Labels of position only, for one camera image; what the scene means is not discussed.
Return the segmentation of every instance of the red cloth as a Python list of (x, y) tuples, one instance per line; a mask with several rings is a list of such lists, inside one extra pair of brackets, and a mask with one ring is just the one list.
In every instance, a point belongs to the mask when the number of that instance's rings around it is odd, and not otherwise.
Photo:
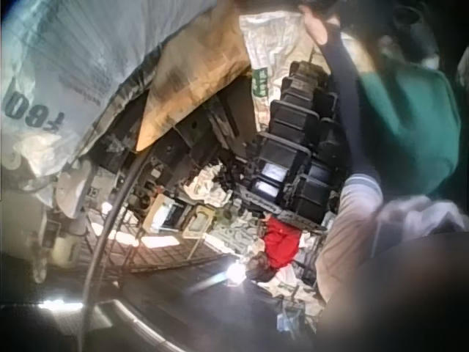
[(298, 252), (301, 230), (271, 217), (267, 221), (264, 236), (265, 254), (270, 267), (280, 269), (287, 266)]

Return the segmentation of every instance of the brown paper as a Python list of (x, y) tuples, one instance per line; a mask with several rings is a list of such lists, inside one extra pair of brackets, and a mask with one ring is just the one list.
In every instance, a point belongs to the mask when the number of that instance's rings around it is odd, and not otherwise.
[(150, 87), (137, 151), (151, 145), (250, 65), (232, 0), (218, 1), (174, 37)]

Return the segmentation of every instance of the hand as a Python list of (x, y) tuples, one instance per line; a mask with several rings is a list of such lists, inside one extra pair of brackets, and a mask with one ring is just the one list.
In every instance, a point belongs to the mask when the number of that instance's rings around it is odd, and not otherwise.
[[(326, 44), (328, 42), (328, 31), (324, 23), (319, 18), (314, 17), (314, 13), (309, 6), (300, 5), (299, 9), (305, 16), (305, 26), (309, 36), (317, 45)], [(335, 15), (329, 18), (327, 22), (340, 26), (339, 19)]]

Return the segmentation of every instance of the black sleeve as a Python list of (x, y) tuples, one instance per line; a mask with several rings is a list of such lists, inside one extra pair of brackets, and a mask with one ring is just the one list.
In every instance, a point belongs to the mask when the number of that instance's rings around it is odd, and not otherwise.
[(328, 42), (320, 45), (320, 49), (329, 65), (339, 94), (339, 113), (350, 148), (352, 172), (371, 176), (380, 182), (379, 174), (363, 147), (362, 119), (358, 99), (358, 71), (344, 47), (340, 28), (330, 23), (326, 23), (325, 26), (328, 30)]

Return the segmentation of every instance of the green label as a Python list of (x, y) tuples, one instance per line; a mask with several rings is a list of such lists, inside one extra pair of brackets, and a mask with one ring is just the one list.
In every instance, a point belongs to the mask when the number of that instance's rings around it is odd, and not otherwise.
[(265, 98), (269, 94), (267, 88), (267, 68), (259, 68), (252, 73), (252, 94), (258, 98)]

